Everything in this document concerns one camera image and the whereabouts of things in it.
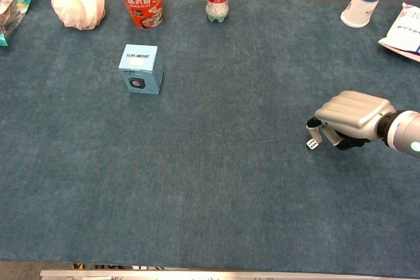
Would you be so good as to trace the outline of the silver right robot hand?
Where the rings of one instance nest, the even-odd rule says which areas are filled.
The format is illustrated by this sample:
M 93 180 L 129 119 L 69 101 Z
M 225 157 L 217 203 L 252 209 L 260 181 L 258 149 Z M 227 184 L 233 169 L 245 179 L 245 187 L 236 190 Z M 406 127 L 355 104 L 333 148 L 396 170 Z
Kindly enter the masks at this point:
M 382 137 L 378 124 L 396 113 L 389 100 L 345 90 L 324 103 L 306 123 L 310 150 L 322 143 L 324 135 L 339 150 L 361 147 Z

